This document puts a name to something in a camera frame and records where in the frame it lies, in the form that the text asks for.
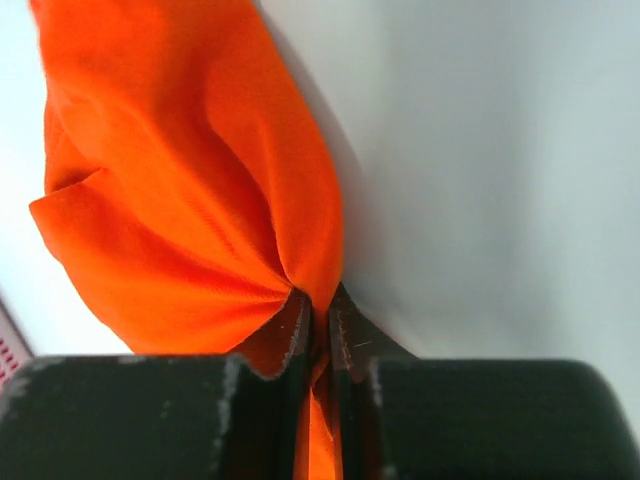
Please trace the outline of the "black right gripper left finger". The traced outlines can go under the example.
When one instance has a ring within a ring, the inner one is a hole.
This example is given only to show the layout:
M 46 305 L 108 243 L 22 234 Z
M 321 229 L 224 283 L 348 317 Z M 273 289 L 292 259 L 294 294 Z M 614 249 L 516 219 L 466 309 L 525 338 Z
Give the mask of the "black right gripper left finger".
M 312 312 L 226 355 L 48 356 L 1 396 L 5 479 L 304 479 Z

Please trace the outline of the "orange t shirt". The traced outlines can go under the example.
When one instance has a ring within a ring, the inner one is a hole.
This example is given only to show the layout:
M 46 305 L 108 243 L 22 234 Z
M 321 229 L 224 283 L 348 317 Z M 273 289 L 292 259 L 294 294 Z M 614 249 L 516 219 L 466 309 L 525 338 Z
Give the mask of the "orange t shirt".
M 30 206 L 91 312 L 136 353 L 227 353 L 305 293 L 309 475 L 335 475 L 327 313 L 338 178 L 250 1 L 34 1 L 45 194 Z

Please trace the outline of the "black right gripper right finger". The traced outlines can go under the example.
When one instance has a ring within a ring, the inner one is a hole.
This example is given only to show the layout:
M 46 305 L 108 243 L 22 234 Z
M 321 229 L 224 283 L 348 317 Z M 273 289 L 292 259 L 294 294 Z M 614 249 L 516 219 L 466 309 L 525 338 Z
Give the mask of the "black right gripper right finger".
M 591 366 L 421 359 L 339 287 L 329 309 L 340 479 L 634 479 L 638 447 Z

